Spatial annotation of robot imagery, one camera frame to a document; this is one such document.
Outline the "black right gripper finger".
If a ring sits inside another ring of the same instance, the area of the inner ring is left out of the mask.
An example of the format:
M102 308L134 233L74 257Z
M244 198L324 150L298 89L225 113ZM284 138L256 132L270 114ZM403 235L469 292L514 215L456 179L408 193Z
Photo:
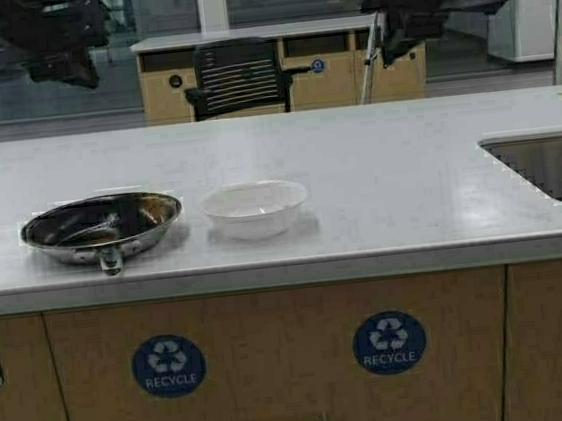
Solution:
M385 67L394 64L427 38L422 12L379 11L377 16L381 30L381 57Z

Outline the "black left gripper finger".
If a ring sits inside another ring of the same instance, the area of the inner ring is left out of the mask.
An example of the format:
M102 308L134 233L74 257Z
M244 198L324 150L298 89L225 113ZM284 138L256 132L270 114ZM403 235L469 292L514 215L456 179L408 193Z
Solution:
M99 74L87 48L53 54L23 65L33 82L66 83L89 89L99 86Z

